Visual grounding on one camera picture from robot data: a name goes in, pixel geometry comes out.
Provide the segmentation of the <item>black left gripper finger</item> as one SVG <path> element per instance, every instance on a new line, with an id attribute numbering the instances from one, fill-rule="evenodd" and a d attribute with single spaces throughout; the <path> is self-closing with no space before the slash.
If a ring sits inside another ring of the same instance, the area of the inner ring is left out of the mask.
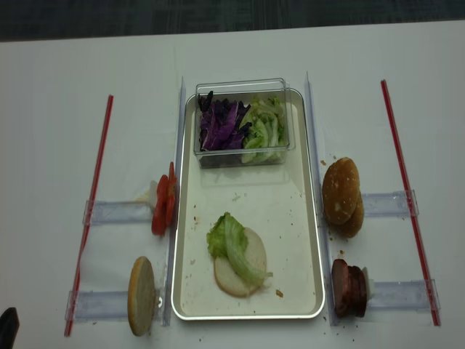
<path id="1" fill-rule="evenodd" d="M 0 319 L 0 348 L 12 349 L 18 332 L 18 315 L 14 307 L 7 308 Z"/>

